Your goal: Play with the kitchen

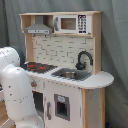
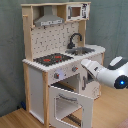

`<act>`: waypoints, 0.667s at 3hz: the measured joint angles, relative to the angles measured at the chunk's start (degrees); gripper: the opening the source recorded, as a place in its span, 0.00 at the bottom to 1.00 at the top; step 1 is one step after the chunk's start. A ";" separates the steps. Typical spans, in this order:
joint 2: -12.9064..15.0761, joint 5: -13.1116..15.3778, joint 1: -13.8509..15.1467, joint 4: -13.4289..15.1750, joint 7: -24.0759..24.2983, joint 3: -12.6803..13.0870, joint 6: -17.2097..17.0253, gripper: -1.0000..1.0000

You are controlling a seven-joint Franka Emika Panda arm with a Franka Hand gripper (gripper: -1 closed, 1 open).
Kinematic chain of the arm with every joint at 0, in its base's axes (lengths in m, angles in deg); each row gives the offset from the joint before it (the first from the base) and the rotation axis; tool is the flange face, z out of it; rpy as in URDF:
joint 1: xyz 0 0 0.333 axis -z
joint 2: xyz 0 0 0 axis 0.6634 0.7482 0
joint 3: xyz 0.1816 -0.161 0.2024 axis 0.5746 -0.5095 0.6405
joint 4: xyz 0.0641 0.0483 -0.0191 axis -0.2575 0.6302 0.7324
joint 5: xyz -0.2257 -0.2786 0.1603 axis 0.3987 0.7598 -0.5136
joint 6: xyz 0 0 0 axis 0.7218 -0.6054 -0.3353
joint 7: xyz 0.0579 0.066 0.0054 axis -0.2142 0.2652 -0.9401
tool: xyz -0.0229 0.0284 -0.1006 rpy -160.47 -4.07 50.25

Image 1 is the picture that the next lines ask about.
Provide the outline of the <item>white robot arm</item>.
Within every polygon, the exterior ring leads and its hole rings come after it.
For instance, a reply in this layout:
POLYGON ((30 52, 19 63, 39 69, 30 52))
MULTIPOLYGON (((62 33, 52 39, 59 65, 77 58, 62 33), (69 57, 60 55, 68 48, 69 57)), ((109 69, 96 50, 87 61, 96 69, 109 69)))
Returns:
POLYGON ((0 84, 3 88, 8 117, 16 128, 44 128, 37 114, 31 83, 26 71, 23 53, 13 47, 0 48, 0 84))

